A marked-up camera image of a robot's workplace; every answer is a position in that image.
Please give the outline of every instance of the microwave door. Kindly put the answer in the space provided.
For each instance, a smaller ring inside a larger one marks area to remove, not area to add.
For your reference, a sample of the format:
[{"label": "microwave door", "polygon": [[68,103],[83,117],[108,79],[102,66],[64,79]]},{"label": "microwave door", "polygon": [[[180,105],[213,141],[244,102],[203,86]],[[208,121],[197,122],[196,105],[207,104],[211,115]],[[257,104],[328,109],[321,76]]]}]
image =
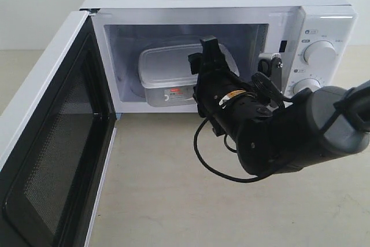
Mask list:
[{"label": "microwave door", "polygon": [[0,245],[84,246],[116,114],[88,12],[72,12],[0,117]]}]

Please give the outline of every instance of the white microwave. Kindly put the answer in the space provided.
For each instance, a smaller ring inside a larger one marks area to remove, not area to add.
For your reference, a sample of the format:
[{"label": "white microwave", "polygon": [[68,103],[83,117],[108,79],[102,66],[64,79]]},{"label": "white microwave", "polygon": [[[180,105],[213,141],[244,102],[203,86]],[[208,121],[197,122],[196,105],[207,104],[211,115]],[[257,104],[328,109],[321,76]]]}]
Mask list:
[{"label": "white microwave", "polygon": [[216,36],[244,80],[280,53],[291,97],[330,84],[356,17],[345,0],[86,0],[0,118],[0,245],[87,246],[117,118],[197,111],[147,103],[137,67],[153,44]]}]

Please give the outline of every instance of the power knob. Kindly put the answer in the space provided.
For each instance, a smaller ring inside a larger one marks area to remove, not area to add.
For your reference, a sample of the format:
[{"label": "power knob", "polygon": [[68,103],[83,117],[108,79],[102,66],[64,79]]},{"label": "power knob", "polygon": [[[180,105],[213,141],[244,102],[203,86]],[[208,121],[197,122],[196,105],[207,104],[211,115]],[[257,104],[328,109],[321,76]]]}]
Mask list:
[{"label": "power knob", "polygon": [[313,78],[307,78],[304,80],[299,81],[293,88],[293,93],[296,94],[302,91],[305,88],[310,88],[311,91],[315,92],[316,90],[320,89],[320,83]]},{"label": "power knob", "polygon": [[304,58],[309,65],[325,65],[335,61],[336,51],[330,42],[320,40],[307,47]]}]

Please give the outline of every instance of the wire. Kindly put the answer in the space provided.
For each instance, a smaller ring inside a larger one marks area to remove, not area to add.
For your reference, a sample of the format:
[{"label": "wire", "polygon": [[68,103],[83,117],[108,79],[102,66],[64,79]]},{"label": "wire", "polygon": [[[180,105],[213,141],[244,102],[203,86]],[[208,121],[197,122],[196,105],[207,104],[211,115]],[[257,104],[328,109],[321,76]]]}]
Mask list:
[{"label": "wire", "polygon": [[212,113],[208,114],[206,119],[199,125],[197,131],[195,132],[194,134],[194,142],[193,142],[193,145],[194,145],[194,151],[195,151],[195,154],[197,155],[198,157],[198,160],[202,163],[202,165],[210,172],[214,173],[215,175],[217,176],[220,176],[224,179],[227,179],[227,180],[231,180],[233,182],[239,182],[239,183],[252,183],[252,182],[258,182],[260,180],[263,180],[265,178],[268,178],[269,176],[275,174],[276,172],[278,172],[279,170],[281,170],[282,168],[284,168],[287,164],[291,163],[295,158],[296,156],[292,156],[288,159],[285,159],[281,164],[275,164],[271,167],[271,169],[269,169],[268,171],[265,171],[262,175],[260,176],[255,176],[253,178],[248,178],[248,179],[241,179],[241,178],[236,178],[234,176],[229,176],[229,175],[226,175],[224,173],[221,173],[220,171],[212,168],[210,165],[208,165],[203,157],[201,156],[200,152],[199,152],[199,149],[198,149],[198,137],[199,137],[199,133],[201,132],[201,130],[203,129],[203,127],[206,125],[206,123],[213,118],[213,116],[220,112],[224,107],[226,107],[227,105],[231,105],[233,104],[236,100],[238,100],[240,97],[244,96],[244,95],[250,95],[249,93],[245,92],[245,93],[242,93],[242,94],[239,94],[239,95],[236,95],[234,98],[231,98],[229,99],[228,101],[224,102],[222,105],[220,105],[217,109],[215,109]]},{"label": "wire", "polygon": [[230,147],[229,144],[227,143],[227,137],[228,137],[228,135],[225,134],[224,144],[225,144],[226,149],[228,149],[230,152],[237,153],[237,151],[235,149],[233,149],[232,147]]}]

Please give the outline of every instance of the plastic food container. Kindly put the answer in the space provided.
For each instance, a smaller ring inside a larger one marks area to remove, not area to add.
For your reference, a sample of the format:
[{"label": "plastic food container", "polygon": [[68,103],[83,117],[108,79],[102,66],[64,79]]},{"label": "plastic food container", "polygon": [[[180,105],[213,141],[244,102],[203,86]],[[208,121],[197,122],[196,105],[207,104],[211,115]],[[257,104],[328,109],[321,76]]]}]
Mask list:
[{"label": "plastic food container", "polygon": [[[139,57],[139,76],[146,101],[154,107],[194,104],[194,86],[198,75],[192,75],[188,55],[201,53],[202,45],[180,45],[147,49]],[[220,45],[226,62],[236,75],[238,68],[230,52]]]}]

